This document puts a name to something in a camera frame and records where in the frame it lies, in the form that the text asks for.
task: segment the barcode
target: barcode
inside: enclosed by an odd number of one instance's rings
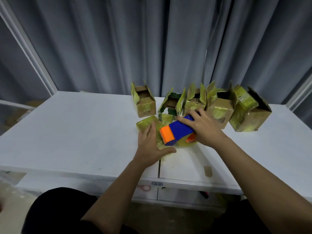
[[[224,122],[224,120],[225,120],[225,117],[221,117],[221,118],[217,119],[217,122],[222,124]]]

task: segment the white table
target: white table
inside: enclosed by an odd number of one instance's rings
[[[157,109],[162,101],[156,98]],[[312,131],[285,106],[271,106],[259,131],[236,133],[228,124],[224,132],[311,199]],[[59,91],[0,137],[0,169],[112,181],[135,154],[135,123],[141,119],[131,96]],[[205,165],[212,167],[211,178],[204,175]],[[166,156],[160,167],[146,169],[139,184],[242,194],[220,157],[203,145]]]

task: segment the person's right hand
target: person's right hand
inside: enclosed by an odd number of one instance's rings
[[[196,111],[198,113],[193,110],[187,113],[194,118],[194,121],[180,116],[177,116],[176,119],[195,130],[198,142],[211,148],[216,148],[228,137],[220,129],[216,120],[208,116],[204,109],[200,108]]]

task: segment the brown box on floor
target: brown box on floor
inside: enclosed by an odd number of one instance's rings
[[[235,86],[237,97],[235,110],[230,118],[230,124],[237,132],[257,131],[270,116],[272,110],[252,88],[248,92],[240,85]]]
[[[44,103],[44,100],[32,100],[25,103],[27,106],[31,107],[38,107],[42,103]],[[32,110],[22,109],[18,108],[16,111],[6,119],[5,126],[7,129],[10,129],[12,126],[14,126],[16,123],[18,123],[20,120],[22,120],[25,116],[27,116],[29,113],[31,113]]]
[[[215,82],[208,85],[206,112],[217,120],[221,129],[224,129],[230,120],[235,105],[236,95],[231,83],[228,90],[216,88]]]
[[[182,116],[185,116],[189,110],[195,110],[197,108],[205,109],[207,104],[206,97],[206,88],[202,83],[200,84],[200,88],[195,88],[195,84],[191,84],[188,88]]]
[[[131,94],[139,118],[156,114],[156,101],[146,83],[144,86],[135,87],[134,82],[132,82]]]

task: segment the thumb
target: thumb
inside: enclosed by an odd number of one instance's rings
[[[165,148],[165,149],[160,150],[159,155],[161,157],[163,157],[167,154],[175,153],[175,152],[177,152],[177,150],[174,147],[169,147],[169,148]]]

